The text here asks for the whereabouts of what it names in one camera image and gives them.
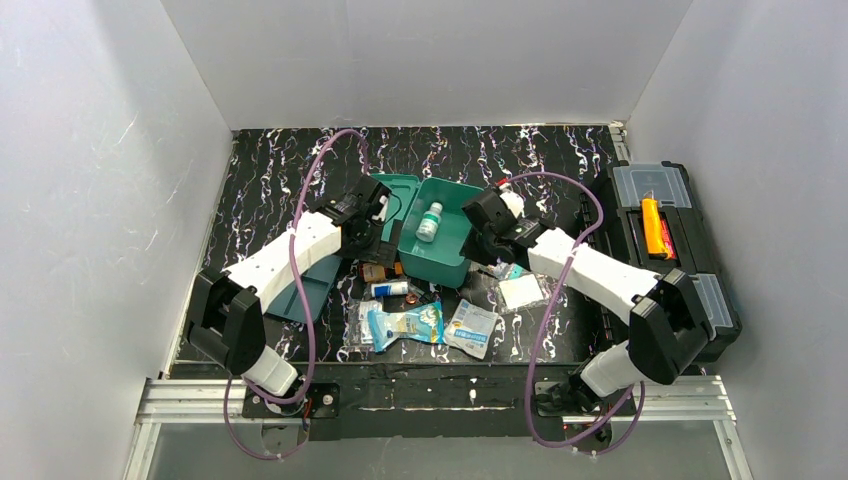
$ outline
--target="red object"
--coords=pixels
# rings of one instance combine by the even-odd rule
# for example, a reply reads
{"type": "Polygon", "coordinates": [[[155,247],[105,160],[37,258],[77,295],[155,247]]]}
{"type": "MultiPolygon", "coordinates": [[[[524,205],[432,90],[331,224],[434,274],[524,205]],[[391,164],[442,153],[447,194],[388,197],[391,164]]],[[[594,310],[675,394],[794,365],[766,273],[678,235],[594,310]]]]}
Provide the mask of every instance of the red object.
{"type": "Polygon", "coordinates": [[[663,244],[665,244],[665,248],[668,249],[667,260],[677,258],[677,255],[674,253],[674,243],[671,242],[671,233],[668,231],[668,223],[665,221],[665,218],[660,220],[660,225],[662,225],[663,244]]]}

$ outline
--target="teal plastic box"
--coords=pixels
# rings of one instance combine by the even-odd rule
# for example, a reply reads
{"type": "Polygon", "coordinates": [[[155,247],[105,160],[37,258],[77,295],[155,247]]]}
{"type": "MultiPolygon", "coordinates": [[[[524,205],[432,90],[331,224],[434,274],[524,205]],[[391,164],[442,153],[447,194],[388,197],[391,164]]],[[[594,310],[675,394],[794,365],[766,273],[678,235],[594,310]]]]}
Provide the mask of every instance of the teal plastic box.
{"type": "MultiPolygon", "coordinates": [[[[483,189],[441,178],[427,178],[418,183],[418,178],[412,175],[374,175],[374,178],[391,188],[394,194],[389,202],[387,218],[403,220],[398,254],[406,275],[459,288],[471,264],[460,253],[471,230],[471,223],[462,212],[462,204],[483,189]],[[415,231],[433,202],[443,206],[442,221],[433,242],[422,242],[415,236],[415,231]]],[[[383,230],[384,239],[390,229],[391,222],[387,222],[383,230]]]]}

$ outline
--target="plastic wrapper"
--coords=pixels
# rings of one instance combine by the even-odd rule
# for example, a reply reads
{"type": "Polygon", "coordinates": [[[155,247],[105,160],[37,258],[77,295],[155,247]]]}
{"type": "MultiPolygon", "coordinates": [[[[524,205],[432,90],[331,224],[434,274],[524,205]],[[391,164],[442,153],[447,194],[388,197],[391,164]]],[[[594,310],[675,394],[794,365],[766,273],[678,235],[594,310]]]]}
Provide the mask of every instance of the plastic wrapper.
{"type": "Polygon", "coordinates": [[[550,298],[551,292],[542,276],[529,274],[498,283],[500,313],[513,313],[546,305],[550,298]]]}
{"type": "Polygon", "coordinates": [[[371,335],[371,326],[368,324],[368,312],[382,311],[382,305],[378,300],[353,300],[347,309],[347,336],[344,344],[347,347],[367,348],[374,346],[371,335]]]}
{"type": "Polygon", "coordinates": [[[445,343],[482,360],[499,317],[463,299],[445,328],[445,343]]]}
{"type": "Polygon", "coordinates": [[[368,325],[374,350],[384,352],[399,338],[411,338],[424,343],[444,344],[445,326],[441,302],[430,303],[405,312],[368,311],[368,325]]]}

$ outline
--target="black toolbox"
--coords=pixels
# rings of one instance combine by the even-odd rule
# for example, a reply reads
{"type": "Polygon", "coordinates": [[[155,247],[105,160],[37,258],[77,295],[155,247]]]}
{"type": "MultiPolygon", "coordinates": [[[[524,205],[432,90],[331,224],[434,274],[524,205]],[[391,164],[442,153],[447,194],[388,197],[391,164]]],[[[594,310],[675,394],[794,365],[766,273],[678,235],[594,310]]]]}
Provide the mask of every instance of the black toolbox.
{"type": "MultiPolygon", "coordinates": [[[[604,209],[604,223],[587,242],[616,260],[657,273],[679,268],[695,281],[715,336],[695,363],[716,361],[742,330],[739,315],[727,295],[713,243],[707,236],[703,214],[683,165],[612,162],[592,182],[590,189],[604,209]],[[667,227],[676,258],[648,256],[642,223],[641,200],[648,193],[659,203],[661,221],[667,227]]],[[[583,228],[597,219],[594,205],[581,194],[583,228]]],[[[608,345],[627,339],[627,327],[603,306],[601,321],[608,345]]]]}

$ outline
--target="white wall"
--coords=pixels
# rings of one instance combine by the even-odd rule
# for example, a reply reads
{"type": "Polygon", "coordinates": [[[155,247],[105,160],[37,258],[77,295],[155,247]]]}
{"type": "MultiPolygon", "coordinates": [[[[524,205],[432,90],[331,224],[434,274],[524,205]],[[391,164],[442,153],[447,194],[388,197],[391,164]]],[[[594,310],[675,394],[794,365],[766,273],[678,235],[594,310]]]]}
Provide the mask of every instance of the white wall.
{"type": "Polygon", "coordinates": [[[119,478],[230,133],[159,2],[0,4],[3,478],[119,478]]]}
{"type": "Polygon", "coordinates": [[[848,460],[848,4],[695,0],[628,124],[691,170],[745,329],[720,363],[757,478],[848,460]]]}
{"type": "Polygon", "coordinates": [[[233,128],[626,119],[691,0],[163,0],[233,128]]]}

